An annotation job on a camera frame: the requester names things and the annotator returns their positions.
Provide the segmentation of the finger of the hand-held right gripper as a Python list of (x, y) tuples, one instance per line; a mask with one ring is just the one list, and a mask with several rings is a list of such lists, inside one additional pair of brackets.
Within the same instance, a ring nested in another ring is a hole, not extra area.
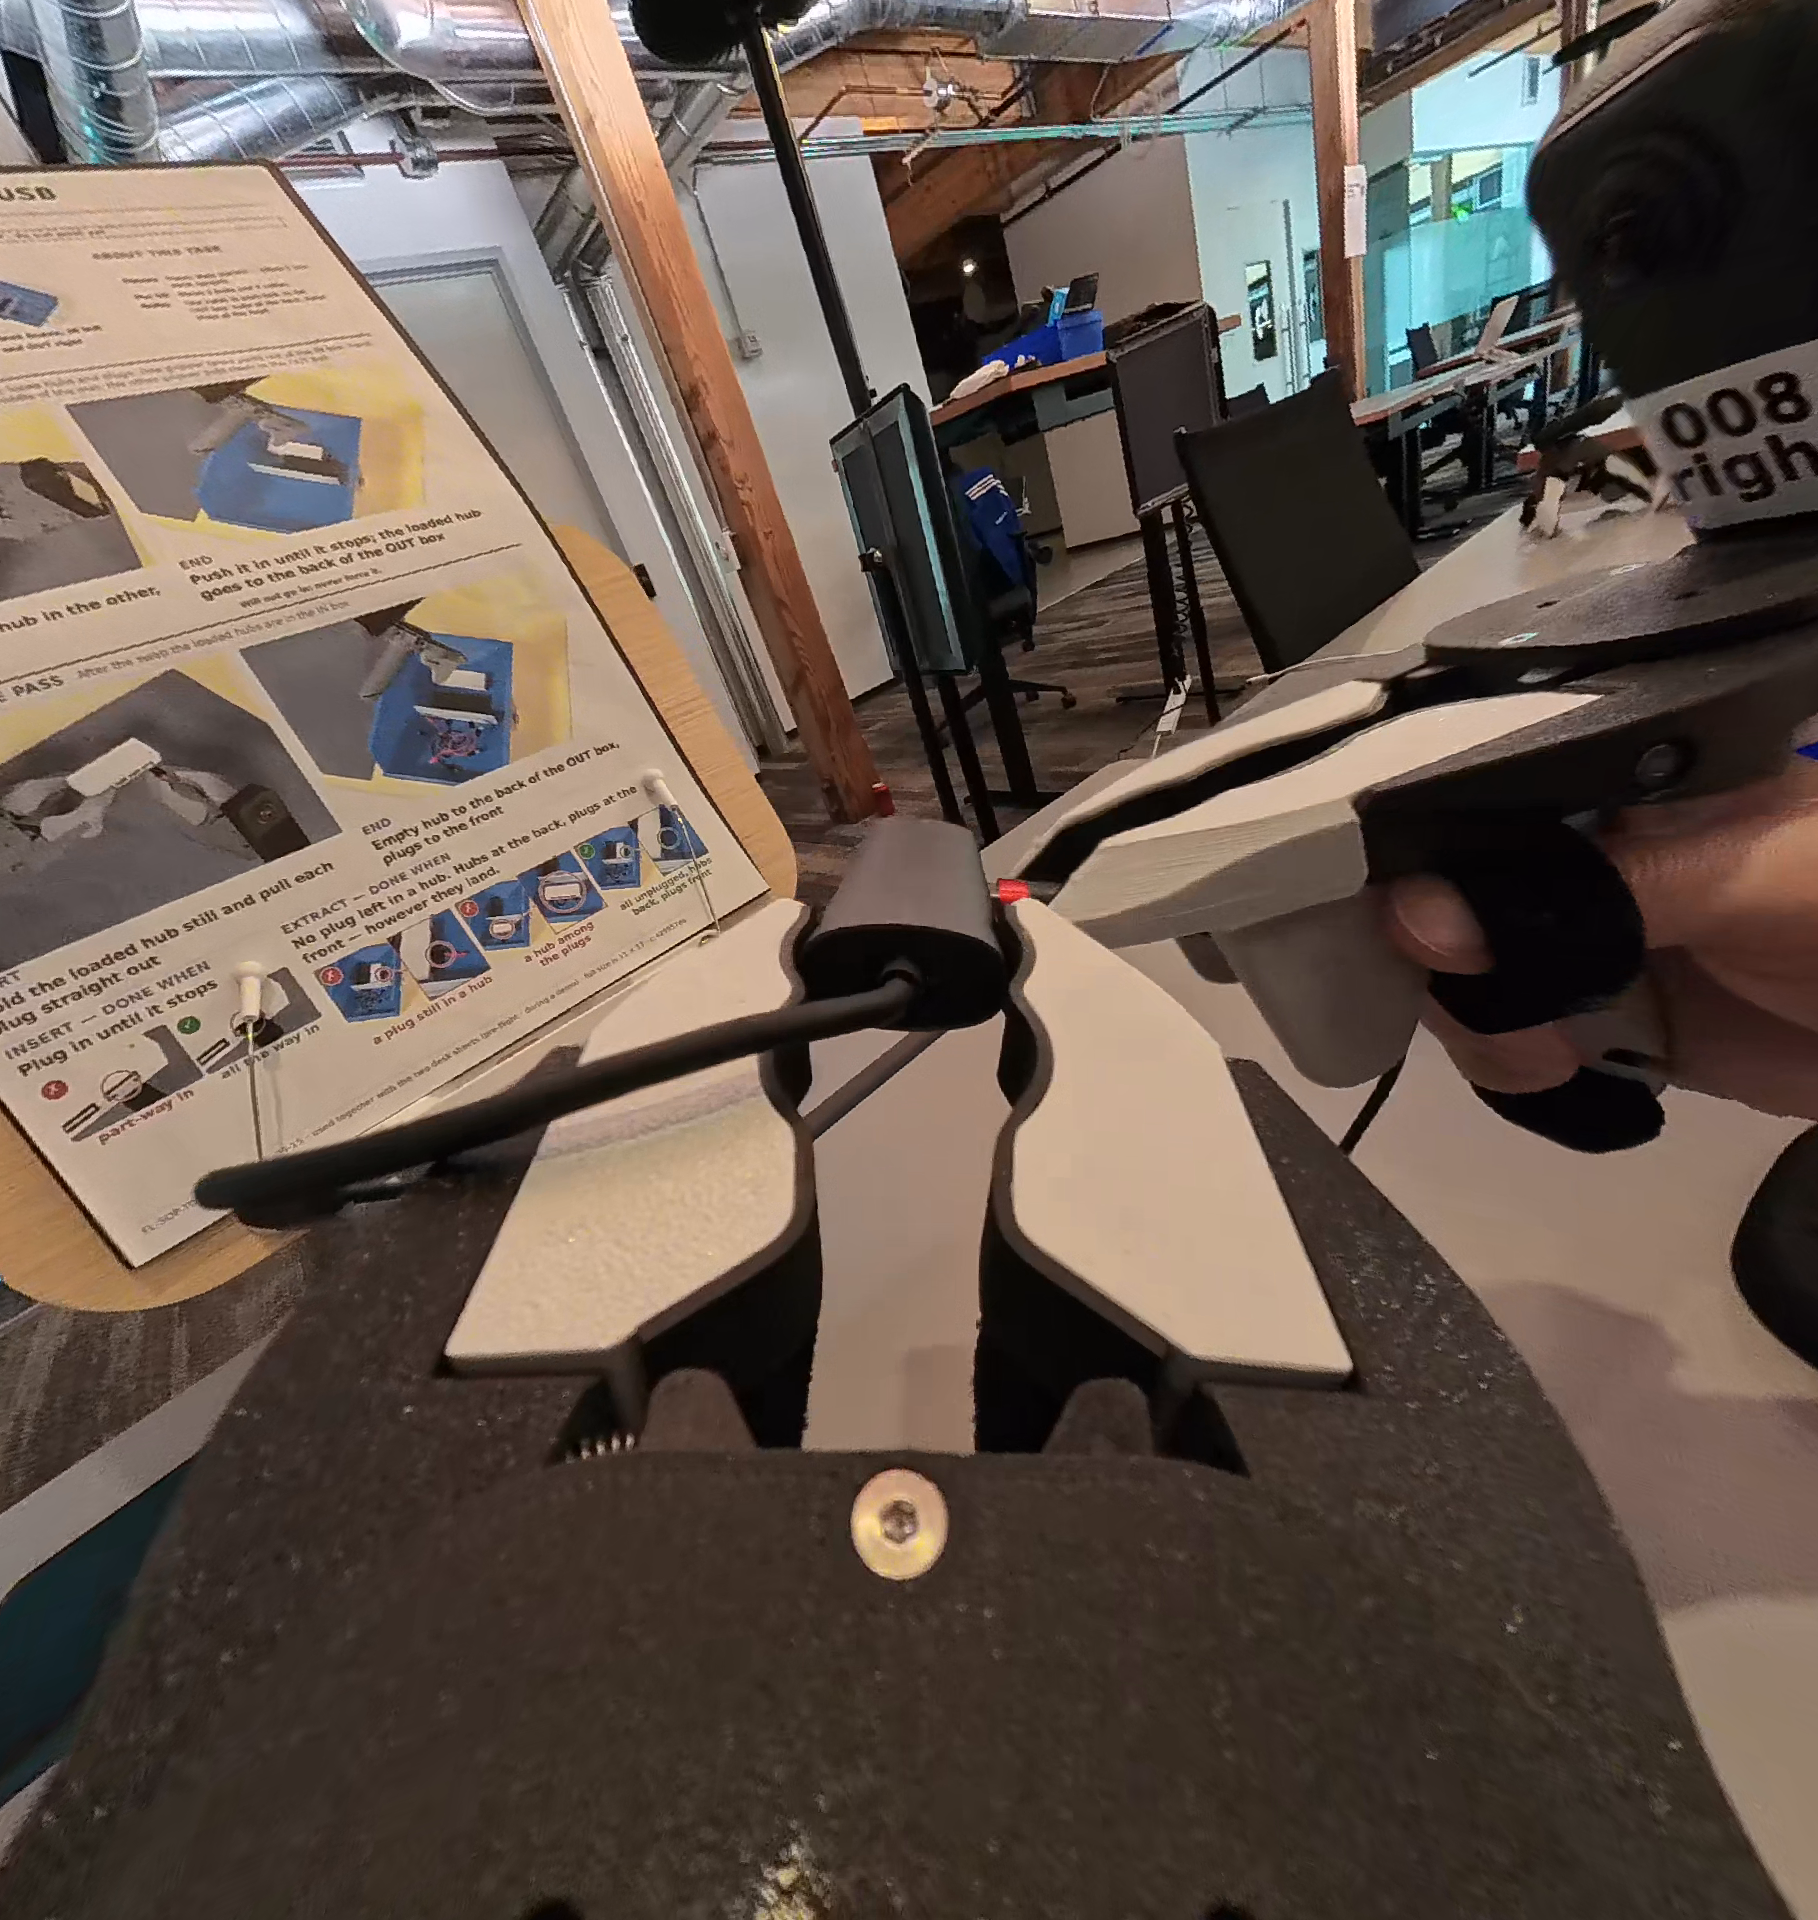
[(1557, 823), (1553, 804), (1501, 811), (1451, 781), (1508, 773), (1527, 754), (1525, 734), (1592, 703), (1593, 693), (1566, 690), (1400, 712), (1393, 699), (1375, 725), (1305, 764), (1102, 842), (1051, 907), (1109, 944), (1247, 933), (1351, 900), (1375, 880), (1527, 847)]
[(1388, 682), (1323, 684), (1279, 708), (1229, 717), (1160, 758), (1128, 763), (1102, 792), (1073, 801), (1049, 823), (1018, 859), (1018, 880), (1065, 881), (1102, 842), (1305, 764), (1375, 725), (1391, 703)]

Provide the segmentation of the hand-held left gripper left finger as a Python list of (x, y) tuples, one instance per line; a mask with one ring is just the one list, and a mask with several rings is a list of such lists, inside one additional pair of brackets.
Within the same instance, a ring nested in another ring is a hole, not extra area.
[(822, 1298), (807, 1043), (553, 1122), (445, 1341), (459, 1376), (690, 1368), (754, 1386), (810, 1358)]

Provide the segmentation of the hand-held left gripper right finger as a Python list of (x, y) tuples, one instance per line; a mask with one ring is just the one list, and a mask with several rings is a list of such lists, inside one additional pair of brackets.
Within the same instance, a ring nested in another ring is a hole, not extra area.
[(1352, 1360), (1231, 1069), (1160, 985), (1009, 900), (990, 1219), (1035, 1276), (1178, 1382), (1337, 1388)]

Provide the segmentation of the black usb cable red plug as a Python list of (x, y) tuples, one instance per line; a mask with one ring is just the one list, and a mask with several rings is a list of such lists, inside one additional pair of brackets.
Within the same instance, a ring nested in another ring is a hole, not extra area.
[[(993, 893), (993, 900), (1000, 907), (1009, 907), (1012, 902), (1020, 902), (1020, 900), (1036, 900), (1041, 904), (1054, 904), (1059, 893), (1064, 890), (1064, 884), (1059, 881), (1041, 881), (1041, 880), (1014, 877), (1014, 875), (995, 877), (988, 881), (988, 885)], [(1373, 1086), (1369, 1090), (1360, 1106), (1351, 1117), (1347, 1129), (1343, 1130), (1335, 1144), (1337, 1152), (1344, 1159), (1352, 1159), (1355, 1149), (1360, 1146), (1364, 1138), (1375, 1122), (1377, 1114), (1381, 1112), (1387, 1101), (1395, 1095), (1412, 1043), (1414, 1043), (1412, 1037), (1402, 1041), (1402, 1050), (1395, 1067), (1388, 1067), (1387, 1073), (1380, 1079), (1375, 1079)]]

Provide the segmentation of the grey usb hub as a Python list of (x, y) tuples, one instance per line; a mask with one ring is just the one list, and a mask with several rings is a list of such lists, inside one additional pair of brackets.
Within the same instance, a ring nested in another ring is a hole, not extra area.
[(980, 850), (963, 828), (887, 819), (800, 942), (800, 998), (526, 1080), (449, 1112), (281, 1159), (207, 1170), (194, 1203), (291, 1230), (391, 1197), (421, 1177), (623, 1095), (879, 1029), (947, 1032), (1000, 1010), (1007, 966)]

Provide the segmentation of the person's right hand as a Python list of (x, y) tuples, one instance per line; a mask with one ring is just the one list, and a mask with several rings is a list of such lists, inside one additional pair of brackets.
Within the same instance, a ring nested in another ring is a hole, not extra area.
[(1603, 1070), (1574, 1014), (1602, 962), (1648, 987), (1657, 1076), (1818, 1120), (1818, 758), (1722, 795), (1623, 811), (1568, 855), (1531, 849), (1375, 890), (1431, 976), (1423, 1026), (1498, 1117), (1589, 1154), (1654, 1140), (1658, 1095)]

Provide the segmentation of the black office chair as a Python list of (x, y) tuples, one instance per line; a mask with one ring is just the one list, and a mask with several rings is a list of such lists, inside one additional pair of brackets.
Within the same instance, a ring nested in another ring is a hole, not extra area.
[(1335, 383), (1183, 428), (1173, 449), (1267, 674), (1307, 662), (1419, 578)]

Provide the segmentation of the blue white jacket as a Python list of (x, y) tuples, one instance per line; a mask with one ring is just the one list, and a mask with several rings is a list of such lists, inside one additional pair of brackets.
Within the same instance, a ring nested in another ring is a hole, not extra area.
[(974, 606), (987, 629), (1028, 633), (1038, 614), (1038, 560), (1014, 496), (988, 468), (952, 470), (949, 496)]

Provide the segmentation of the black computer monitor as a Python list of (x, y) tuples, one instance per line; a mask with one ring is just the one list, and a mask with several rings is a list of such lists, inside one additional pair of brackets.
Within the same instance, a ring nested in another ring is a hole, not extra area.
[(1135, 331), (1107, 355), (1109, 391), (1131, 512), (1150, 515), (1184, 495), (1178, 433), (1223, 419), (1220, 331), (1195, 302)]

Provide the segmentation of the black framed panel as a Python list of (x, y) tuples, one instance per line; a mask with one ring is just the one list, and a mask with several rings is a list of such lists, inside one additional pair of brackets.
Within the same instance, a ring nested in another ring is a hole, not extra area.
[(923, 400), (900, 383), (832, 436), (828, 456), (896, 671), (976, 674), (981, 622)]

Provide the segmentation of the wooden book stand white base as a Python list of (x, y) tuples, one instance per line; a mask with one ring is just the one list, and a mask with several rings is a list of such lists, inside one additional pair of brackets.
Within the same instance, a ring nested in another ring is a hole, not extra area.
[[(768, 893), (796, 896), (790, 833), (633, 568), (577, 527), (553, 522), (551, 533), (715, 815), (754, 859)], [(0, 1108), (0, 1276), (34, 1302), (92, 1313), (175, 1306), (234, 1284), (302, 1236), (304, 1230), (268, 1234), (221, 1221), (129, 1266)]]

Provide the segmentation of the printed instruction sheet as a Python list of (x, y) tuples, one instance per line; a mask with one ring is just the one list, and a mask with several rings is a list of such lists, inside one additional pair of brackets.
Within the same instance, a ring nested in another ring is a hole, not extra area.
[(279, 171), (0, 171), (0, 1166), (170, 1261), (768, 893)]

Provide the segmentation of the wooden pillar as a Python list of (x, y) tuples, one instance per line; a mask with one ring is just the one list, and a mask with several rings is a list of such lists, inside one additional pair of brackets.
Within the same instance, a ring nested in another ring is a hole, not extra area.
[(612, 252), (702, 455), (754, 627), (825, 813), (835, 823), (865, 823), (874, 808), (873, 756), (610, 7), (523, 2), (519, 12), (591, 181)]

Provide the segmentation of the black floor lamp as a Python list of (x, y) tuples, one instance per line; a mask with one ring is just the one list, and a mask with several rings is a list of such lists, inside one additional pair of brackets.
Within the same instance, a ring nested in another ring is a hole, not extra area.
[(776, 19), (796, 16), (796, 10), (774, 2), (635, 2), (629, 16), (636, 38), (660, 62), (710, 68), (719, 65), (732, 52), (741, 55), (849, 413), (865, 414), (873, 404), (873, 388), (828, 257), (817, 197), (805, 176), (773, 52), (770, 27)]

